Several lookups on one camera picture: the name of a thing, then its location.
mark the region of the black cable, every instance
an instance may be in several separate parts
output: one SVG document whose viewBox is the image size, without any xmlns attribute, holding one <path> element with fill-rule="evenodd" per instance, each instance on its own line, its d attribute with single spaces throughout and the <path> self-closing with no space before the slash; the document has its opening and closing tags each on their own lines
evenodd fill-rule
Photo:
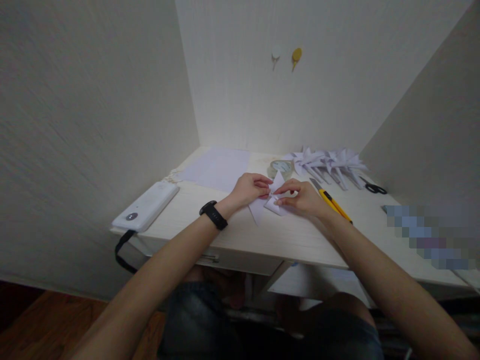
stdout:
<svg viewBox="0 0 480 360">
<path fill-rule="evenodd" d="M 115 246 L 115 260 L 120 265 L 122 268 L 127 270 L 128 272 L 135 274 L 137 272 L 137 269 L 134 268 L 132 265 L 130 265 L 128 262 L 125 261 L 123 257 L 119 255 L 119 251 L 122 248 L 122 246 L 130 240 L 130 238 L 135 235 L 136 231 L 135 230 L 128 230 L 126 233 L 122 235 L 120 238 L 120 241 L 118 244 Z"/>
</svg>

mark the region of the watch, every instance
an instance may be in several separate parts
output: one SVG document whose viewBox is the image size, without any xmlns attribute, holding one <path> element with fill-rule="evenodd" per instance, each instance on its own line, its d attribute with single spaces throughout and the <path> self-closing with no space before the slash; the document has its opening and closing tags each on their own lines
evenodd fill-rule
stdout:
<svg viewBox="0 0 480 360">
<path fill-rule="evenodd" d="M 224 219 L 222 215 L 217 211 L 215 208 L 215 204 L 217 202 L 215 200 L 207 202 L 202 208 L 200 209 L 200 215 L 206 214 L 210 220 L 215 224 L 218 230 L 223 230 L 229 224 L 227 220 Z"/>
</svg>

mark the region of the left hand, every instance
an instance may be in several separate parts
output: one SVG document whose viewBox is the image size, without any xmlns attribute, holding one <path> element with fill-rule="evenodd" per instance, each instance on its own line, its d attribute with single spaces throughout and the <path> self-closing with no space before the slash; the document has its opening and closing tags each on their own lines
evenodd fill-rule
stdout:
<svg viewBox="0 0 480 360">
<path fill-rule="evenodd" d="M 268 177 L 246 172 L 238 178 L 235 188 L 228 197 L 239 207 L 243 207 L 256 198 L 268 198 L 270 193 L 269 184 L 273 184 L 273 181 Z"/>
</svg>

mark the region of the lap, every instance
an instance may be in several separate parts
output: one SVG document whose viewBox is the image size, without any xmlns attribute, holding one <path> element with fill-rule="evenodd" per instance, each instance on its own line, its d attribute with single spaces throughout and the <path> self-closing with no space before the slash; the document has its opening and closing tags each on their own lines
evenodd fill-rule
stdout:
<svg viewBox="0 0 480 360">
<path fill-rule="evenodd" d="M 377 330 L 341 309 L 328 309 L 302 340 L 254 323 L 232 325 L 213 284 L 186 282 L 170 296 L 161 359 L 383 359 Z"/>
</svg>

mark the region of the desk surface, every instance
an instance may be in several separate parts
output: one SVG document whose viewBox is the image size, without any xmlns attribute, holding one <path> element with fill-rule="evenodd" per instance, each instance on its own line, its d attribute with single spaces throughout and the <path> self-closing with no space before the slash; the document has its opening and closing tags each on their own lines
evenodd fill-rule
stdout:
<svg viewBox="0 0 480 360">
<path fill-rule="evenodd" d="M 195 150 L 169 177 L 183 170 L 209 148 Z M 267 175 L 267 167 L 281 156 L 252 152 L 247 171 Z M 301 181 L 308 176 L 292 175 Z M 199 216 L 199 209 L 210 200 L 221 200 L 225 192 L 198 186 L 188 181 L 178 182 L 179 192 L 140 238 L 152 241 L 170 240 Z M 387 226 L 387 216 L 382 205 L 399 205 L 389 194 L 373 194 L 360 190 L 348 182 L 349 190 L 343 191 L 333 183 L 322 185 L 353 220 L 353 224 L 367 238 L 391 257 L 407 273 L 419 281 L 465 286 L 465 283 L 449 270 L 437 270 L 428 260 L 421 258 L 415 249 L 409 248 L 409 239 L 395 236 L 395 228 Z M 124 231 L 113 228 L 114 233 Z M 262 254 L 295 262 L 327 265 L 348 269 L 345 261 L 329 243 L 316 225 L 296 214 L 278 216 L 263 209 L 263 218 L 257 226 L 248 208 L 237 212 L 228 221 L 228 226 L 211 244 L 213 248 Z M 480 280 L 470 277 L 479 286 Z"/>
</svg>

